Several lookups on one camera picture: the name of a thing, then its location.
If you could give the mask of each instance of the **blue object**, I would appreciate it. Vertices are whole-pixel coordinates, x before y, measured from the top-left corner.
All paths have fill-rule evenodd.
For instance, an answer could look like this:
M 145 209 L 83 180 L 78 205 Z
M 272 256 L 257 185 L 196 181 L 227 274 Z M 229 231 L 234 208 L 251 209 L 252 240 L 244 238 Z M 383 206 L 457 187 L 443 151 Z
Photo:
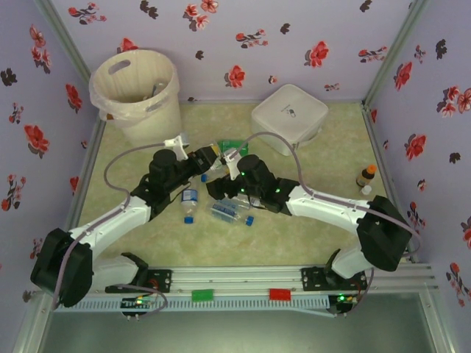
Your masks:
M 252 223 L 253 223 L 253 217 L 248 216 L 247 219 L 245 220 L 245 224 L 250 227 L 252 226 Z

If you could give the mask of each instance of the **purple wall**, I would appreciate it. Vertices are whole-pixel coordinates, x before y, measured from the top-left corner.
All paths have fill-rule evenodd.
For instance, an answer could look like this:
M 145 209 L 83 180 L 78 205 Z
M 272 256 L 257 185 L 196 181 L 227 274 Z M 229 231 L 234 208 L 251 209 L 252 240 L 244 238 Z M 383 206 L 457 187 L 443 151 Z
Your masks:
M 0 33 L 0 352 L 11 352 L 35 255 L 65 225 L 97 111 L 30 0 L 2 7 Z
M 452 3 L 431 1 L 372 114 L 376 138 L 387 145 L 384 155 L 401 206 L 423 238 L 419 256 L 432 264 L 461 349 L 468 352 L 471 8 L 468 0 Z
M 91 70 L 121 44 L 155 49 L 176 64 L 182 100 L 265 99 L 286 83 L 320 99 L 364 98 L 411 1 L 365 2 L 198 0 L 183 17 L 188 1 L 52 0 Z

